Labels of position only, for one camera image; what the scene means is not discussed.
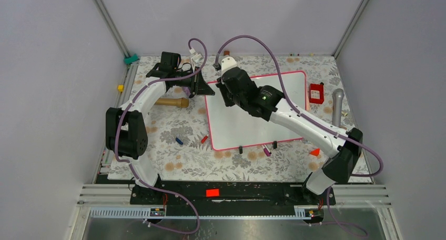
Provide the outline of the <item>blue marker cap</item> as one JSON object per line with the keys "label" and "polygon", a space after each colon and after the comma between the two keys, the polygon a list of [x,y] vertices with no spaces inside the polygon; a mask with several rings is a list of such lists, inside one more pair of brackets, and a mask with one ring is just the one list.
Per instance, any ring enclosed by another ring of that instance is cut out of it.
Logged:
{"label": "blue marker cap", "polygon": [[180,145],[183,145],[184,143],[178,138],[178,137],[176,137],[176,142],[178,143],[178,144],[180,144]]}

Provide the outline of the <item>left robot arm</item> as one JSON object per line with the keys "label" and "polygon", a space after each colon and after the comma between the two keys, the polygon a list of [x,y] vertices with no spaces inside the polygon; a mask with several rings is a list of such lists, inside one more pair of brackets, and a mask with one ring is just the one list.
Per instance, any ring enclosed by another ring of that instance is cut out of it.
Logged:
{"label": "left robot arm", "polygon": [[201,73],[206,57],[194,49],[190,52],[189,69],[183,69],[180,54],[162,52],[160,62],[146,74],[143,87],[120,107],[106,111],[106,148],[118,162],[129,166],[136,184],[144,187],[143,197],[152,204],[161,201],[163,190],[156,185],[159,174],[147,156],[150,109],[172,87],[185,88],[191,97],[215,94]]}

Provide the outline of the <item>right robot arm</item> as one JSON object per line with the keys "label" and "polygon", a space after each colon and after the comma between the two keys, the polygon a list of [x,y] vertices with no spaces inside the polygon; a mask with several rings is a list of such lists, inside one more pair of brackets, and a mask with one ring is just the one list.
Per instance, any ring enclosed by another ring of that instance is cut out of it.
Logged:
{"label": "right robot arm", "polygon": [[257,86],[239,67],[223,73],[216,86],[227,107],[237,105],[253,117],[285,127],[313,143],[328,157],[305,180],[301,196],[306,203],[315,204],[328,187],[348,182],[361,155],[359,144],[363,134],[360,130],[347,131],[311,115],[280,90],[269,85]]}

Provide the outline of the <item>pink framed whiteboard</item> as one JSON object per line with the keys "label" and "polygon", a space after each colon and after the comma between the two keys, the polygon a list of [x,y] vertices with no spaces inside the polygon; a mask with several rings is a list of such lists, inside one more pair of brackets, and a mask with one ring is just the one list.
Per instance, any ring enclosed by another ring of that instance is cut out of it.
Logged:
{"label": "pink framed whiteboard", "polygon": [[[283,72],[282,79],[290,99],[299,107],[309,109],[307,76],[304,71]],[[273,141],[288,142],[303,137],[283,126],[252,117],[237,105],[226,107],[216,82],[208,85],[215,91],[214,96],[206,96],[211,147],[215,151],[238,149],[271,144]]]}

